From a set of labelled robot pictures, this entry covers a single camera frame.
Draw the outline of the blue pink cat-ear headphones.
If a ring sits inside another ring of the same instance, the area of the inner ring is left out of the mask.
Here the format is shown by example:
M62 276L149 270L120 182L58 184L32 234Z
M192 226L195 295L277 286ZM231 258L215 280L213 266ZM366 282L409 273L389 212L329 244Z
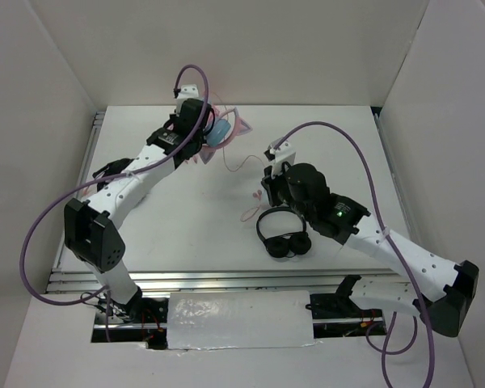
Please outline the blue pink cat-ear headphones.
M206 144L203 145L199 154L194 155L185 163L189 164L192 162L197 164L199 161L202 161L206 165L215 153L220 150L224 167L230 173L238 172L250 159L257 160L262 167L265 167L263 159L254 154L248 154L236 167L228 165L226 161L226 147L236 137L250 133L253 128L241 117L237 107L228 107L217 94L213 95L217 98L218 104L212 103L211 98L209 98L213 112L208 118L210 129L205 132Z

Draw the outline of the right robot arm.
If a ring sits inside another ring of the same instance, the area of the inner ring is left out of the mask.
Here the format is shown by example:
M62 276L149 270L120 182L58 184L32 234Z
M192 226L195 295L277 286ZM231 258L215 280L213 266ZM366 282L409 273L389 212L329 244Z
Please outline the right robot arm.
M409 280L397 291L392 285L346 276L335 298L342 315L397 310L420 317L440 335L460 333L476 295L476 264L444 259L382 226L365 206L332 192L324 175L308 163L265 167L261 184L273 210L295 213L321 236L359 251Z

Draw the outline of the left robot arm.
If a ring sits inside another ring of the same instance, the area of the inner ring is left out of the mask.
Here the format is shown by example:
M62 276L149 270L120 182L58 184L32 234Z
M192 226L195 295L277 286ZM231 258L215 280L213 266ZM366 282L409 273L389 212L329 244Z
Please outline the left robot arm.
M146 139L120 177L108 176L95 194L85 200L72 199L65 205L65 246L106 287L114 313L124 322L140 319L146 304L124 265L126 247L119 230L157 183L200 152L211 131L212 114L209 103L185 99L169 120Z

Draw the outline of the black on-ear headphones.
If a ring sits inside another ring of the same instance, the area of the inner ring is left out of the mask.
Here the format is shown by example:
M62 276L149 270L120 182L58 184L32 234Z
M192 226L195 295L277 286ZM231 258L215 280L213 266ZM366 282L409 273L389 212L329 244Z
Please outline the black on-ear headphones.
M260 222L268 215L274 213L291 213L294 214L302 223L302 230L279 234L266 238L260 229ZM307 223L304 217L295 213L289 207L275 207L262 212L255 223L255 231L261 243L264 245L266 252L274 259L289 258L292 255L305 255L312 247L312 242L307 233Z

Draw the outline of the black headset with microphone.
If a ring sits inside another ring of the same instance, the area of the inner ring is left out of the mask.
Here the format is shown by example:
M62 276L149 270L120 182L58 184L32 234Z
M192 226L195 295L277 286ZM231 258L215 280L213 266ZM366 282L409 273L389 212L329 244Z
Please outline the black headset with microphone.
M93 179L120 174L133 160L131 158L121 158L107 163L97 171L92 173Z

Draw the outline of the white foil-edged panel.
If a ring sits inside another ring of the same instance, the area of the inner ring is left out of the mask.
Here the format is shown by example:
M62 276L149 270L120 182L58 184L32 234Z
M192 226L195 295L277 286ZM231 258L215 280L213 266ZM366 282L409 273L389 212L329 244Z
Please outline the white foil-edged panel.
M167 313L172 350L301 348L314 344L306 291L173 293Z

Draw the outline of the aluminium rail frame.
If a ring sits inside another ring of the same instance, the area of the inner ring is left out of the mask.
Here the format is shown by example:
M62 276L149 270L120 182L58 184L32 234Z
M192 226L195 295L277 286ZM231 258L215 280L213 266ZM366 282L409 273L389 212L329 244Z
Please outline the aluminium rail frame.
M247 290L336 287L347 275L398 282L401 276L385 269L286 270L242 272L133 272L131 278L145 292Z

